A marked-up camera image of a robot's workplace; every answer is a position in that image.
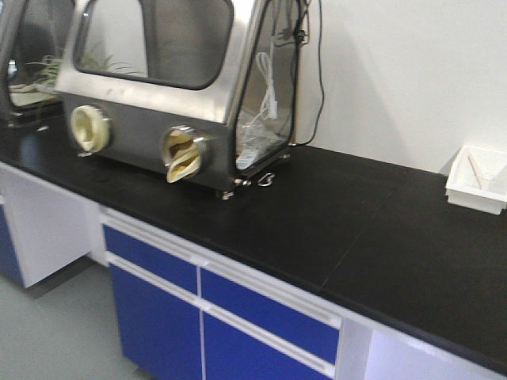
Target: blue drawer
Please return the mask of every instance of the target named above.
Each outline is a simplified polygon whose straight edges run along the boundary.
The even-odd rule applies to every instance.
[[[109,252],[139,265],[141,268],[197,294],[197,270],[182,259],[104,226],[105,244]]]
[[[334,363],[339,331],[237,283],[201,270],[203,298]]]

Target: transparent panel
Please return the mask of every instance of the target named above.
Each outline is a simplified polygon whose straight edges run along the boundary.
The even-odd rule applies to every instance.
[[[298,15],[296,0],[272,0],[265,10],[236,124],[236,166],[240,170],[290,139]]]
[[[21,20],[7,80],[18,108],[56,101],[52,90],[71,25],[72,0],[31,0]]]
[[[226,0],[96,0],[85,19],[79,70],[202,89],[220,72],[232,7]]]

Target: black countertop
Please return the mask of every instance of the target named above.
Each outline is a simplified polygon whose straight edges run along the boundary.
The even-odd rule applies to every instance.
[[[0,124],[0,161],[507,374],[507,215],[448,204],[445,177],[301,147],[221,201],[46,124]]]

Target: gray floor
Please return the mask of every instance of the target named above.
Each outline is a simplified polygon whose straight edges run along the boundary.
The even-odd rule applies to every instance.
[[[121,355],[109,274],[88,259],[23,289],[0,275],[0,380],[147,380]]]

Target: electrical cable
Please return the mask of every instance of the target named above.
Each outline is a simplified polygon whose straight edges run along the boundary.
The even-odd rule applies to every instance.
[[[314,130],[311,134],[311,137],[306,142],[293,142],[290,146],[306,146],[311,143],[315,136],[317,135],[318,126],[320,123],[320,118],[322,115],[322,110],[324,109],[324,104],[326,103],[326,91],[324,90],[324,82],[322,80],[322,0],[318,0],[318,47],[317,47],[317,61],[318,61],[318,83],[320,86],[321,92],[321,104],[318,108],[317,117],[315,118]]]

